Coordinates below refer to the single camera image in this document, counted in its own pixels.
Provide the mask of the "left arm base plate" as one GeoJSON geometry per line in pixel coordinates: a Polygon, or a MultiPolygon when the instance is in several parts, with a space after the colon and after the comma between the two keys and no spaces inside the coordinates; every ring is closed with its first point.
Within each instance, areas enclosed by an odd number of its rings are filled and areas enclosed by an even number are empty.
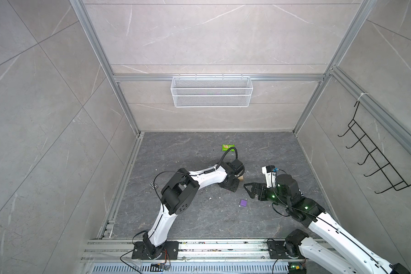
{"type": "Polygon", "coordinates": [[[177,259],[179,253],[179,242],[166,241],[158,247],[144,242],[136,242],[132,250],[132,259],[154,260],[154,259],[177,259]]]}

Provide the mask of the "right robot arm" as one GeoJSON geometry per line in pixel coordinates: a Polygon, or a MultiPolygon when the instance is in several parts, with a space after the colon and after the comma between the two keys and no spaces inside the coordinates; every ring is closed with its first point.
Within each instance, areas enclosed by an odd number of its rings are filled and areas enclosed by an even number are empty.
{"type": "Polygon", "coordinates": [[[334,248],[334,251],[327,250],[314,238],[296,229],[285,239],[284,247],[290,258],[302,256],[333,274],[409,273],[402,264],[390,263],[342,228],[320,204],[302,194],[291,175],[269,172],[266,183],[246,183],[244,188],[252,199],[271,202],[273,207],[284,207],[288,217],[334,248]]]}

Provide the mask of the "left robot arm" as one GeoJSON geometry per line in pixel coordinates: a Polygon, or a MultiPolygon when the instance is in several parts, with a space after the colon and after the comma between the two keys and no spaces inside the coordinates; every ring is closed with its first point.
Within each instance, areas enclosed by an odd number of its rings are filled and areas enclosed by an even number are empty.
{"type": "Polygon", "coordinates": [[[234,146],[224,152],[217,164],[207,169],[170,171],[172,178],[157,194],[161,204],[158,216],[152,228],[143,233],[143,241],[139,246],[145,256],[156,259],[163,252],[175,219],[188,209],[200,189],[217,184],[223,189],[236,192],[244,171],[244,164],[239,160],[234,146]]]}

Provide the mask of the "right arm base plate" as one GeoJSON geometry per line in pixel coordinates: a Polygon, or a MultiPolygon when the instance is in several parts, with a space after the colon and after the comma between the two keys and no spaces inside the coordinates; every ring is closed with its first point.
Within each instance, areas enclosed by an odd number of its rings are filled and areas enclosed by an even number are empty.
{"type": "Polygon", "coordinates": [[[273,240],[268,239],[266,241],[267,250],[271,259],[303,259],[304,256],[301,253],[299,247],[301,243],[289,242],[286,240],[273,240]]]}

